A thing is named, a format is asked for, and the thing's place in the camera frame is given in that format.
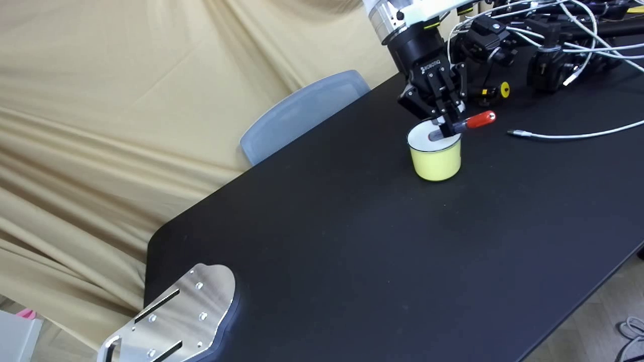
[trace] red object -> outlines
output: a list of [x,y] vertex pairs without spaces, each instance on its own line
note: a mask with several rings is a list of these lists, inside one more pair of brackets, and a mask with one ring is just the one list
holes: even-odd
[[467,124],[467,129],[480,129],[480,127],[495,123],[495,118],[496,118],[496,113],[484,110],[484,113],[467,117],[464,124]]

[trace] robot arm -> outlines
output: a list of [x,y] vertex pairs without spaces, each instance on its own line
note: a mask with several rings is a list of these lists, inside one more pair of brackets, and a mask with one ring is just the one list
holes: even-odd
[[439,32],[450,11],[469,11],[471,0],[363,0],[364,11],[393,54],[407,87],[399,102],[419,118],[454,123],[467,97],[464,64],[450,64]]

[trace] beige cloth backdrop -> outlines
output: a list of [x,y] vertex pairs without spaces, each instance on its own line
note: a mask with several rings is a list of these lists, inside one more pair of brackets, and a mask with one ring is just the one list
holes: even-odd
[[0,294],[99,346],[141,309],[150,234],[347,69],[394,73],[360,0],[0,2]]

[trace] blue chair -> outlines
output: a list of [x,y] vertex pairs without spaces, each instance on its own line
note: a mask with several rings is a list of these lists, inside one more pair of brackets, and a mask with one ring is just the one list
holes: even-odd
[[263,113],[244,132],[242,153],[253,168],[369,90],[356,71],[344,71],[311,82]]

